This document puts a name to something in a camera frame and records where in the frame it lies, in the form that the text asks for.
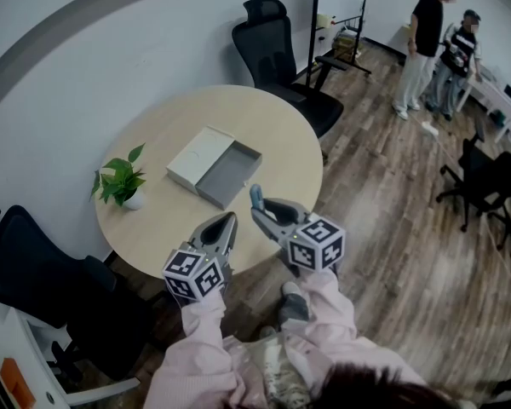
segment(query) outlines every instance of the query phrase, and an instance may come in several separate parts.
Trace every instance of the white box lid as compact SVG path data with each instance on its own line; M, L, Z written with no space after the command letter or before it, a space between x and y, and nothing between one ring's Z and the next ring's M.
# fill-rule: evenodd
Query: white box lid
M231 135L207 126L176 155L167 170L196 185L234 141Z

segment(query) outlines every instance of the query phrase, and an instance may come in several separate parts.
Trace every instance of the blue object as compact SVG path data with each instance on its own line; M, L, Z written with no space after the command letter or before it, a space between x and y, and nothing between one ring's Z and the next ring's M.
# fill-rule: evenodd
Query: blue object
M252 200L252 207L259 210L265 210L265 203L263 202L263 191L261 187L254 184L250 188L250 198Z

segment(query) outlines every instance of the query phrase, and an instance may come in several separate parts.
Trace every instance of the round table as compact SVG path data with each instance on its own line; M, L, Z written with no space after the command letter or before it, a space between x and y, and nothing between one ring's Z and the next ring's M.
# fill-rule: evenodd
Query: round table
M112 144L104 160L127 158L146 143L135 168L147 180L141 186L146 203L139 210L95 199L100 228L110 246L129 265L162 279L173 249L189 240L202 222L223 212L169 177L166 167L201 129L210 125L262 154L248 186L227 207L238 218L229 257L234 273L264 261L278 251L252 221L250 186L259 183L265 197L294 200L309 210L322 184L320 145L307 120L287 102L243 86L212 86L167 100L131 123Z

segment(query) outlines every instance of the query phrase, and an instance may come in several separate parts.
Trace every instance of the chair headrest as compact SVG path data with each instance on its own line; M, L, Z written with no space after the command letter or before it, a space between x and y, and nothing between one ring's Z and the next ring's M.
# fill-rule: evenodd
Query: chair headrest
M288 11L279 0L249 0L244 3L248 12L248 26L257 26L268 21L284 18Z

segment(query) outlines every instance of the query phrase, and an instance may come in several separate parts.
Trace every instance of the potted plant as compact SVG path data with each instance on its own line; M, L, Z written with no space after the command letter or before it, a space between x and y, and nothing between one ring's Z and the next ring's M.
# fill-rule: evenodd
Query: potted plant
M113 197L119 206L125 206L131 210L138 210L144 205L144 194L139 186L145 182L141 179L144 174L141 170L134 171L133 162L135 162L142 153L144 144L133 148L128 156L128 160L114 158L102 168L114 170L113 175L100 173L95 171L95 181L91 197L102 187L100 199L104 199L104 203L108 203L108 199Z

